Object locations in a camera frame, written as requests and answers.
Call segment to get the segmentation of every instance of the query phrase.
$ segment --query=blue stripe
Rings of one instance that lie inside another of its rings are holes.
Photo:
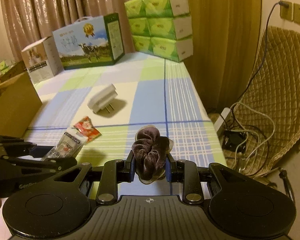
[[[168,115],[167,115],[167,97],[166,97],[166,60],[164,60],[163,95],[164,95],[164,115],[165,115],[165,118],[166,118],[166,130],[167,130],[167,137],[169,138]]]
[[[109,124],[109,125],[95,125],[95,127],[113,127],[113,126],[130,126],[130,125],[148,125],[148,124],[166,124],[166,127],[169,123],[191,123],[191,122],[211,122],[210,120],[190,120],[190,121],[167,121],[167,122],[145,122],[145,123],[125,123],[125,124]],[[27,130],[31,131],[40,131],[40,130],[64,130],[68,127],[34,127],[28,128]]]

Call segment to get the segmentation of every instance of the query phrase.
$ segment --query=beige curtain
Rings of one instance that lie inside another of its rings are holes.
[[[15,60],[27,45],[83,16],[119,13],[125,52],[133,45],[124,9],[127,0],[1,0],[5,27]]]

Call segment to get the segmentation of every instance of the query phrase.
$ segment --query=bed sheet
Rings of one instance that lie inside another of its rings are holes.
[[[118,93],[111,103],[114,111],[93,114],[88,100],[111,83]],[[56,145],[66,128],[86,115],[101,132],[101,137],[83,147],[78,162],[100,166],[125,159],[136,132],[151,124],[174,141],[171,154],[176,160],[187,159],[205,167],[211,162],[225,164],[213,124],[184,63],[126,54],[116,65],[63,71],[35,88],[43,105],[25,134],[26,140]],[[179,192],[180,185],[174,185],[173,193]],[[145,186],[138,177],[131,184],[119,184],[120,195],[140,193],[166,195],[170,188],[166,181]]]

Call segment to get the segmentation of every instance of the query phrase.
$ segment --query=brown curtain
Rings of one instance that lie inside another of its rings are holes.
[[[257,55],[261,0],[189,0],[193,56],[184,60],[206,109],[244,91]]]
[[[27,45],[51,35],[51,32],[74,23],[83,16],[119,13],[126,52],[133,51],[128,19],[124,9],[127,0],[1,0],[3,18],[15,60]]]

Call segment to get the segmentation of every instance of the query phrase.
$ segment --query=crosshair marking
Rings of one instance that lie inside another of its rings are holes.
[[[152,202],[155,201],[155,200],[152,199],[152,198],[147,198],[146,201],[150,204],[150,203],[152,203]]]

